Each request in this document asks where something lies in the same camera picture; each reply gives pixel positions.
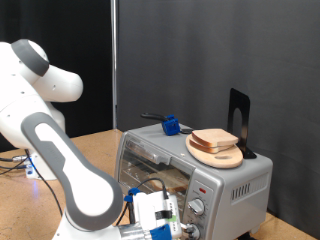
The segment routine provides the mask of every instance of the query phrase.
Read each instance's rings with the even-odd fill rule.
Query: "bread slice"
[[[239,139],[223,129],[204,129],[192,132],[192,137],[205,147],[223,147],[236,144]]]
[[[156,177],[162,179],[164,181],[164,184],[166,185],[167,191],[170,193],[187,190],[189,184],[189,180],[178,169],[169,169],[157,173],[152,173],[148,177]],[[150,183],[155,191],[162,190],[162,184],[160,181],[151,180]]]
[[[232,146],[234,146],[234,144],[232,144],[232,145],[222,146],[222,147],[206,147],[206,146],[203,146],[200,143],[198,143],[192,136],[189,141],[190,141],[190,145],[192,147],[197,148],[197,149],[204,151],[204,152],[207,152],[207,153],[218,153],[220,151],[229,149]]]

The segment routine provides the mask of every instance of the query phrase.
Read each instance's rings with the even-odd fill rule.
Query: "toaster oven handle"
[[[160,151],[152,148],[148,145],[141,145],[135,141],[129,140],[126,143],[127,148],[136,153],[139,156],[142,156],[155,164],[164,163],[169,165],[171,157],[169,155],[164,155]]]

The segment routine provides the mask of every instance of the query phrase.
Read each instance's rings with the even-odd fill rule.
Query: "toaster oven door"
[[[157,146],[127,135],[118,153],[118,182],[123,193],[137,187],[150,178],[160,178],[164,181],[170,194],[175,194],[178,200],[180,219],[183,219],[189,181],[194,171],[192,166],[181,161]],[[150,180],[139,189],[147,194],[162,190],[160,181]]]

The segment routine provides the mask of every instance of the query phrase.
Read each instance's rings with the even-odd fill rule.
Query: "gray wall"
[[[320,2],[120,0],[118,19],[118,128],[154,112],[226,129],[230,88],[247,94],[269,209],[320,238]]]

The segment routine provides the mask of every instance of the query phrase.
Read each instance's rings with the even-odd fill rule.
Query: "electronic device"
[[[181,223],[197,232],[193,239],[233,240],[255,233],[266,218],[272,161],[256,154],[236,168],[213,168],[188,152],[186,137],[167,136],[161,124],[124,132],[115,168],[123,193],[159,176],[177,197]],[[158,188],[152,181],[141,187],[146,193]]]

